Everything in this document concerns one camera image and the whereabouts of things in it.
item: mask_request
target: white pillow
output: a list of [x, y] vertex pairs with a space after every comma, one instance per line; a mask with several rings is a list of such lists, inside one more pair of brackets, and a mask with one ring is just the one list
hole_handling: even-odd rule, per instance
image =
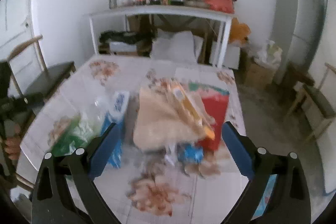
[[171, 38], [158, 37], [153, 41], [150, 57], [156, 60], [196, 63], [193, 34], [186, 31], [175, 33]]
[[[157, 29], [157, 37], [158, 38], [165, 38], [165, 39], [170, 39], [174, 36], [174, 32], [166, 32], [161, 29]], [[197, 35], [193, 35], [194, 38], [194, 54], [196, 58], [196, 62], [201, 54], [202, 50], [202, 45], [203, 45], [203, 38], [198, 37]]]

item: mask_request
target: chair seat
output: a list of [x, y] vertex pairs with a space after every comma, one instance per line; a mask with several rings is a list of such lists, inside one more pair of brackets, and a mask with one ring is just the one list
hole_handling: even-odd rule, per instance
[[62, 81], [65, 75], [67, 75], [74, 62], [67, 62], [51, 66], [48, 71], [43, 71], [27, 88], [25, 94], [32, 94], [40, 92], [43, 96], [48, 96], [50, 92], [55, 88], [55, 85]]
[[323, 117], [333, 118], [336, 116], [335, 110], [333, 109], [328, 99], [322, 94], [320, 90], [318, 90], [313, 86], [308, 85], [304, 85], [303, 88], [309, 94], [314, 103], [317, 105]]

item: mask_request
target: blue gripper pad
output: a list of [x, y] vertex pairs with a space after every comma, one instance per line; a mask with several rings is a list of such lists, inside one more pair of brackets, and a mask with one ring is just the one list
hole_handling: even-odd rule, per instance
[[115, 125], [102, 140], [90, 160], [88, 177], [94, 179], [103, 173], [103, 170], [118, 142], [121, 138], [120, 127]]
[[244, 144], [241, 142], [241, 139], [246, 138], [247, 144], [255, 148], [253, 143], [248, 137], [240, 136], [237, 130], [230, 122], [225, 122], [222, 125], [222, 138], [229, 149], [233, 160], [235, 161], [240, 173], [243, 176], [246, 176], [249, 180], [252, 180], [254, 177], [253, 169], [253, 158], [251, 153], [245, 148]]

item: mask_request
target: transparent container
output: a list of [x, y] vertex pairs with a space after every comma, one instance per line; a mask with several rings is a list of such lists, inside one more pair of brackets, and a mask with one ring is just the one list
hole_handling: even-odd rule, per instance
[[109, 0], [110, 9], [117, 7], [133, 6], [136, 0]]

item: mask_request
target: person's hand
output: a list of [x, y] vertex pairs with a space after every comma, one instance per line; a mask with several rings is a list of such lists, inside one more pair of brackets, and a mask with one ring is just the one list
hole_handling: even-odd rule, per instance
[[15, 126], [15, 136], [14, 137], [9, 137], [6, 139], [5, 141], [5, 152], [8, 153], [8, 157], [11, 159], [11, 160], [18, 160], [19, 159], [19, 156], [20, 156], [20, 152], [21, 152], [21, 149], [20, 149], [20, 143], [21, 143], [21, 138], [19, 137], [19, 134], [20, 134], [20, 126], [19, 125], [16, 125]]

